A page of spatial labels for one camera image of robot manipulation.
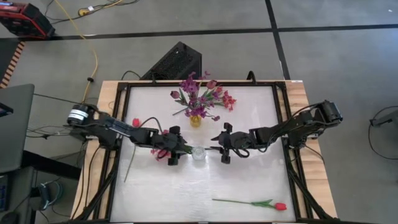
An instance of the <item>white surface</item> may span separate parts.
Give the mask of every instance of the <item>white surface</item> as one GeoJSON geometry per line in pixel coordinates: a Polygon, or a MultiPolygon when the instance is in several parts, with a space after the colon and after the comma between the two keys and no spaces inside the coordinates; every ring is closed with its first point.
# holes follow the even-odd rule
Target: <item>white surface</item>
{"type": "MultiPolygon", "coordinates": [[[[224,87],[237,99],[232,112],[219,106],[211,109],[221,119],[202,120],[199,128],[189,119],[174,112],[183,107],[174,102],[170,92],[177,87],[132,88],[126,122],[155,116],[163,129],[179,125],[181,134],[191,146],[217,146],[211,138],[223,131],[223,123],[233,125],[233,132],[277,124],[271,87],[224,87]]],[[[157,128],[155,121],[145,127],[157,128]]],[[[295,220],[280,140],[266,153],[250,150],[250,157],[231,154],[231,164],[221,163],[218,151],[208,151],[206,158],[195,161],[183,156],[178,166],[168,166],[167,159],[156,161],[150,149],[137,147],[129,177],[123,182],[132,156],[133,145],[124,139],[113,200],[112,222],[199,222],[199,221],[292,221],[295,220]],[[255,202],[274,199],[287,210],[255,207],[212,198],[255,202]]]]}

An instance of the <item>flower vase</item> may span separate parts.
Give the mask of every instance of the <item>flower vase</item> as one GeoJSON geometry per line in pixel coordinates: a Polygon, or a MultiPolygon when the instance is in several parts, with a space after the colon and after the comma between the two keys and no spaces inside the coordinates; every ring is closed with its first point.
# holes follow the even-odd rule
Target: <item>flower vase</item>
{"type": "Polygon", "coordinates": [[[201,116],[196,115],[196,116],[190,116],[189,120],[191,122],[191,126],[194,128],[199,128],[201,124],[201,116]]]}

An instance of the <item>small glass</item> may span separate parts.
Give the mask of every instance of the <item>small glass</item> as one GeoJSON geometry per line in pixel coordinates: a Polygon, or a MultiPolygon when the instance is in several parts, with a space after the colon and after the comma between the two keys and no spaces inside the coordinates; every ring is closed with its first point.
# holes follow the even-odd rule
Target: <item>small glass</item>
{"type": "Polygon", "coordinates": [[[202,160],[206,157],[206,149],[204,147],[194,147],[192,149],[192,158],[194,160],[202,160]]]}

